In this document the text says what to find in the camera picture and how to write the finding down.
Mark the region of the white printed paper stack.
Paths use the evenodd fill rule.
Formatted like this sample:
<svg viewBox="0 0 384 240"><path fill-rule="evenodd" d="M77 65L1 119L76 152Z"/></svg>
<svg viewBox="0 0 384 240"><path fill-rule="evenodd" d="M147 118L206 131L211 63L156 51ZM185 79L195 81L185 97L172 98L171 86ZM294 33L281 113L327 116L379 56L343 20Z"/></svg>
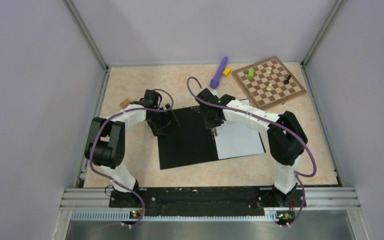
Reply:
<svg viewBox="0 0 384 240"><path fill-rule="evenodd" d="M264 154L260 133L237 122L224 121L216 127L216 152L219 160Z"/></svg>

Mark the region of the teal folder black inside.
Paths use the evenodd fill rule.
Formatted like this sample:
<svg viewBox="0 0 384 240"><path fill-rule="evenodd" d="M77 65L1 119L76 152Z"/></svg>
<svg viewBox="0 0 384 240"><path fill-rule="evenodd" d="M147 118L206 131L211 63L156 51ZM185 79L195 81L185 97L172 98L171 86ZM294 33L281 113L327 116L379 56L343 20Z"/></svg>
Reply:
<svg viewBox="0 0 384 240"><path fill-rule="evenodd" d="M170 127L167 136L159 136L159 168L172 168L220 161L211 129L204 123L199 106L175 109L180 127Z"/></svg>

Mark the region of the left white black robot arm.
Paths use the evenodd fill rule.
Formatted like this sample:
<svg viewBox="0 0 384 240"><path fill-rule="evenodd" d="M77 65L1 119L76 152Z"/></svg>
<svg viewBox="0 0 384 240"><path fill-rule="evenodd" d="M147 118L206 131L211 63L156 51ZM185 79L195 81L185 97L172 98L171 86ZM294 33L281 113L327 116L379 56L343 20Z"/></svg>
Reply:
<svg viewBox="0 0 384 240"><path fill-rule="evenodd" d="M111 181L113 198L129 207L142 204L138 181L123 162L126 153L126 132L138 123L147 122L156 137L166 137L171 127L179 127L172 111L173 103L161 106L162 89L147 89L144 96L131 102L120 112L109 117L92 119L84 156L90 169Z"/></svg>

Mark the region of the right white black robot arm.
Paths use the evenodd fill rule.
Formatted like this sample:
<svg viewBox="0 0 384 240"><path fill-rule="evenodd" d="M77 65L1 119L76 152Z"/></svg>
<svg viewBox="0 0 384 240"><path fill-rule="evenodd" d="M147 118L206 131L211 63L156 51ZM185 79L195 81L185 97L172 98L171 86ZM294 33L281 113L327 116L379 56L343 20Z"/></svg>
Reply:
<svg viewBox="0 0 384 240"><path fill-rule="evenodd" d="M279 206L287 206L294 198L292 190L297 185L296 172L308 142L296 116L290 111L270 113L227 94L217 97L207 88L203 88L195 100L204 111L206 127L215 128L224 122L233 122L267 138L270 154L277 162L273 200Z"/></svg>

